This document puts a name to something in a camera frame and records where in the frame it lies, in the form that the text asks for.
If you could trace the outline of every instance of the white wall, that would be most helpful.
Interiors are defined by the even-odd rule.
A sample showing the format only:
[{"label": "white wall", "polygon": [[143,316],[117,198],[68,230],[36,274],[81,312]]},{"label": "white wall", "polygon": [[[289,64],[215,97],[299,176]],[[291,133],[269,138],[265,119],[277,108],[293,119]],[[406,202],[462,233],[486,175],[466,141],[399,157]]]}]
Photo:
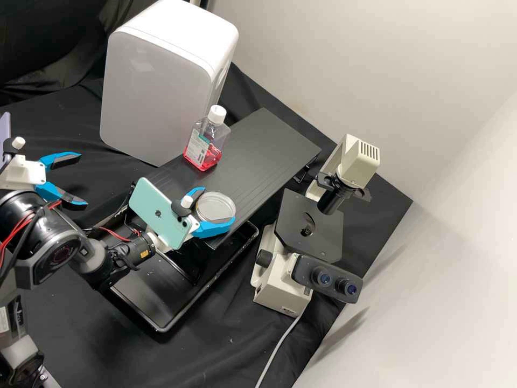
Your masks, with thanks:
[{"label": "white wall", "polygon": [[515,387],[517,94],[413,204],[295,388]]},{"label": "white wall", "polygon": [[416,200],[295,388],[515,386],[517,3],[211,3],[245,73]]},{"label": "white wall", "polygon": [[517,3],[211,0],[235,63],[333,140],[380,147],[414,199],[517,89]]}]

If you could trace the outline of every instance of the mint green iphone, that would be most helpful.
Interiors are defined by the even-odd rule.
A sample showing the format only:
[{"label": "mint green iphone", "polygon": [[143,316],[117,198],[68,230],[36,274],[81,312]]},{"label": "mint green iphone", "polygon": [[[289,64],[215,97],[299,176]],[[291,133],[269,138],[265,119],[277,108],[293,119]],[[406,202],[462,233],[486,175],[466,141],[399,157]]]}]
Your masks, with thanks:
[{"label": "mint green iphone", "polygon": [[192,226],[187,217],[178,219],[171,200],[146,178],[136,183],[129,207],[174,250],[180,248]]}]

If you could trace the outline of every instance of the white bottle cap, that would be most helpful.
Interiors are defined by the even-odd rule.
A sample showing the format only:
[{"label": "white bottle cap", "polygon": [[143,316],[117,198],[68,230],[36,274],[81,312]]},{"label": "white bottle cap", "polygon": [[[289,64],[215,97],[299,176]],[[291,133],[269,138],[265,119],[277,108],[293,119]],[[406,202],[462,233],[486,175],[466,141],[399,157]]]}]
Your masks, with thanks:
[{"label": "white bottle cap", "polygon": [[15,139],[12,141],[12,146],[16,148],[17,150],[22,149],[22,147],[25,145],[25,139],[21,136],[15,137]]},{"label": "white bottle cap", "polygon": [[226,109],[220,105],[212,105],[208,112],[208,119],[214,124],[222,124],[225,121]]}]

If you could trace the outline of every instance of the black cloth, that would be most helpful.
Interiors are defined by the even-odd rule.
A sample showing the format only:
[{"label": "black cloth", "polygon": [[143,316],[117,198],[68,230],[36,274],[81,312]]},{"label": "black cloth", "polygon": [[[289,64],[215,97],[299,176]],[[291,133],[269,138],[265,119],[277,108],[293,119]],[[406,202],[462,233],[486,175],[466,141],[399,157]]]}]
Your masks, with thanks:
[{"label": "black cloth", "polygon": [[95,24],[106,0],[0,2],[0,84],[68,53]]},{"label": "black cloth", "polygon": [[[99,138],[100,83],[74,87],[4,107],[13,132],[27,139],[35,159],[57,151],[83,153],[79,164],[51,171],[49,180],[90,202],[72,214],[91,225],[113,212],[131,181],[153,167],[113,151]],[[334,143],[232,66],[221,103],[231,119],[265,106],[323,149],[310,174]],[[289,188],[307,186],[290,181]],[[380,176],[372,179],[368,206],[345,205],[346,251],[340,266],[364,275],[411,200]],[[275,219],[282,191],[251,221],[261,227]],[[46,355],[46,366],[64,387],[253,387],[275,344],[292,319],[253,303],[249,284],[258,240],[217,280],[163,337],[151,337],[70,268],[26,293],[29,332]],[[278,352],[264,387],[289,387],[343,308],[320,294]]]}]

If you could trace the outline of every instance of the microscope stage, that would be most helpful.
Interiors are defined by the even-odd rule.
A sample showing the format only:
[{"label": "microscope stage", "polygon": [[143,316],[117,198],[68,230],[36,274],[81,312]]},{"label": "microscope stage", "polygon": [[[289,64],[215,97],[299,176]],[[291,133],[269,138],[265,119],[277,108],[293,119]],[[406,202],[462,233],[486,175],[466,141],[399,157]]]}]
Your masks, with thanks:
[{"label": "microscope stage", "polygon": [[343,213],[323,214],[317,202],[284,190],[275,234],[292,252],[334,263],[343,254]]}]

